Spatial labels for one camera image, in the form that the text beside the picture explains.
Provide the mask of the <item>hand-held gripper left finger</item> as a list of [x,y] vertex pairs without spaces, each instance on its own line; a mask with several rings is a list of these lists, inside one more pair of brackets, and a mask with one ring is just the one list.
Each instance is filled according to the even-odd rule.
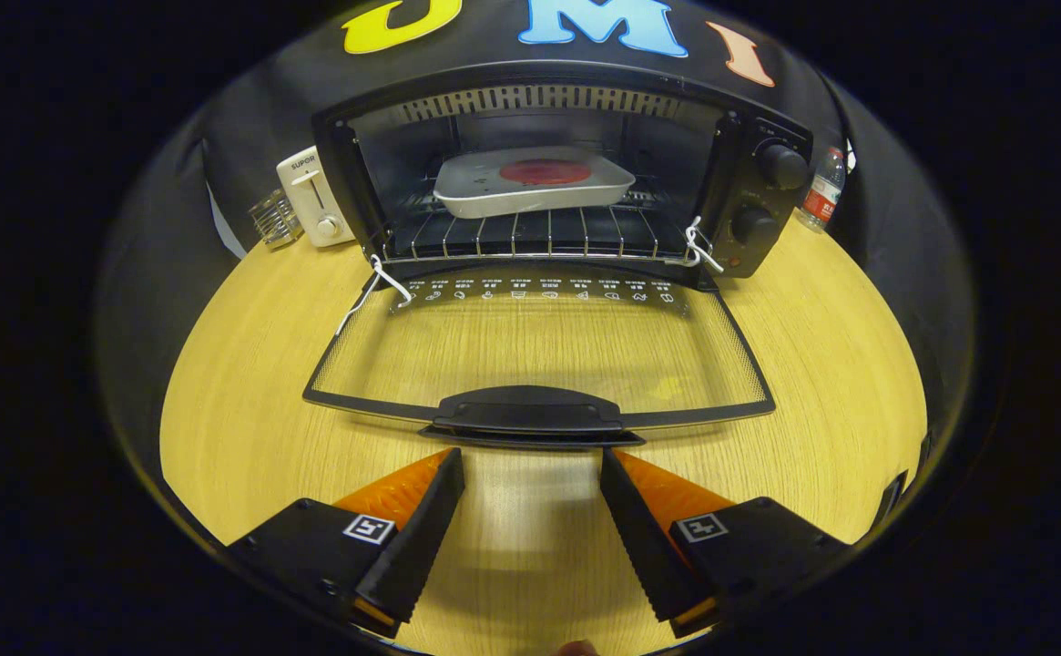
[[413,616],[465,489],[460,449],[447,448],[337,502],[298,498],[227,552],[308,610],[395,638]]

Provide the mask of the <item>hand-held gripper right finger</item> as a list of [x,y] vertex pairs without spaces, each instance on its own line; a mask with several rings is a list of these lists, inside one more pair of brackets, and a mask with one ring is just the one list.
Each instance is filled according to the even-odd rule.
[[599,486],[656,619],[676,638],[789,600],[848,549],[768,496],[734,502],[621,449]]

